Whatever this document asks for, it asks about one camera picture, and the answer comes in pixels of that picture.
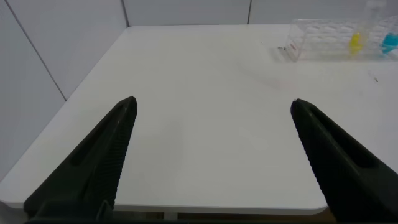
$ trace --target tabletop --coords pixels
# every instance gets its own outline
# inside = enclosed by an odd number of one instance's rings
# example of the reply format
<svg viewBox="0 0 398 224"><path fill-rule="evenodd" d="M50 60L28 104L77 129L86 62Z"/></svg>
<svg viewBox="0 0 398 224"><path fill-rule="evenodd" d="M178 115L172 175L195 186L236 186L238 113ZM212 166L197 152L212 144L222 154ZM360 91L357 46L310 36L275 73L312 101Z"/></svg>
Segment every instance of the tabletop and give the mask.
<svg viewBox="0 0 398 224"><path fill-rule="evenodd" d="M309 101L398 171L396 62L299 61L288 25L126 29L0 182L22 208L120 100L138 113L116 210L311 215L327 207L290 105Z"/></svg>

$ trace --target yellow tube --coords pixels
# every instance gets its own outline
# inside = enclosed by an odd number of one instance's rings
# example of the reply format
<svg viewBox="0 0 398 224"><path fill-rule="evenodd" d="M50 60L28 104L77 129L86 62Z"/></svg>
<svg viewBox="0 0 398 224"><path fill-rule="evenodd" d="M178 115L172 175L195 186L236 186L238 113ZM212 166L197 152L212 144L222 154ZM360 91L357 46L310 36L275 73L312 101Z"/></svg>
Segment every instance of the yellow tube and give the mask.
<svg viewBox="0 0 398 224"><path fill-rule="evenodd" d="M355 33L351 42L349 43L349 48L351 50L351 55L354 56L360 52L364 46L364 42L362 40L361 33Z"/></svg>

